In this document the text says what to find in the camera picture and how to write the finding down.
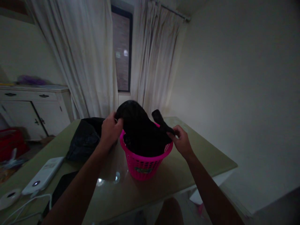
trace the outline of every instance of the curtain rod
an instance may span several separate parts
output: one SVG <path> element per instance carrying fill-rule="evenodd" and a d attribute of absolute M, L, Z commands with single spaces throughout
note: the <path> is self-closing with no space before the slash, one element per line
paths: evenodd
<path fill-rule="evenodd" d="M 179 15 L 179 16 L 180 16 L 181 18 L 183 18 L 185 21 L 187 21 L 187 22 L 190 22 L 190 21 L 191 21 L 191 18 L 190 18 L 190 17 L 185 16 L 184 14 L 181 14 L 180 12 L 178 12 L 178 11 L 176 11 L 176 10 L 173 10 L 173 9 L 169 8 L 168 6 L 162 4 L 162 3 L 161 3 L 161 6 L 164 7 L 165 9 L 167 9 L 167 10 L 169 10 L 169 11 L 175 13 L 176 15 Z"/>

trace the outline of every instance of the label on basket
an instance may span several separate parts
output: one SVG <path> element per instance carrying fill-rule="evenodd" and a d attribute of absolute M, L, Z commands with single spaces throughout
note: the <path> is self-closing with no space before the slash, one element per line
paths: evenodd
<path fill-rule="evenodd" d="M 152 171 L 152 168 L 150 168 L 150 169 L 141 169 L 141 168 L 135 167 L 134 169 L 135 169 L 138 173 L 145 173 L 145 174 L 151 173 L 151 171 Z"/>

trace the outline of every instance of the purple object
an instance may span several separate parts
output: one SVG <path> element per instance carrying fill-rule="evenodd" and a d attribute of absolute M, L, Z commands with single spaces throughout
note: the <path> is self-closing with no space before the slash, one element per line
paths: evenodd
<path fill-rule="evenodd" d="M 46 81 L 37 78 L 37 77 L 31 77 L 28 75 L 20 75 L 18 77 L 18 82 L 20 84 L 27 84 L 27 85 L 46 85 Z"/>

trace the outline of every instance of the person's left hand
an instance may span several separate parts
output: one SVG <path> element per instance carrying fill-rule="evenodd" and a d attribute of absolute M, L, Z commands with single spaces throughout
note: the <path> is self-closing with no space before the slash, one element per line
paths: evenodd
<path fill-rule="evenodd" d="M 100 147 L 102 151 L 108 152 L 123 130 L 123 118 L 119 118 L 116 123 L 115 114 L 116 112 L 110 113 L 103 121 L 101 139 L 98 144 L 98 147 Z"/>

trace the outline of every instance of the hand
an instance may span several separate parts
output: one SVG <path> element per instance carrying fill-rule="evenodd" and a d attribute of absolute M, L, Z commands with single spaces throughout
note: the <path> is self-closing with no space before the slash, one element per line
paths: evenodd
<path fill-rule="evenodd" d="M 187 159 L 187 157 L 194 155 L 194 152 L 192 150 L 190 141 L 188 139 L 188 134 L 182 129 L 181 126 L 176 125 L 173 128 L 176 136 L 176 138 L 173 134 L 167 132 L 167 135 L 172 139 L 172 141 L 175 144 L 175 147 L 177 150 L 181 153 L 181 155 Z"/>
<path fill-rule="evenodd" d="M 101 130 L 101 139 L 98 146 L 108 152 L 110 147 L 119 138 L 123 130 L 123 118 L 119 118 L 116 123 L 116 112 L 110 113 L 110 115 L 103 121 Z"/>

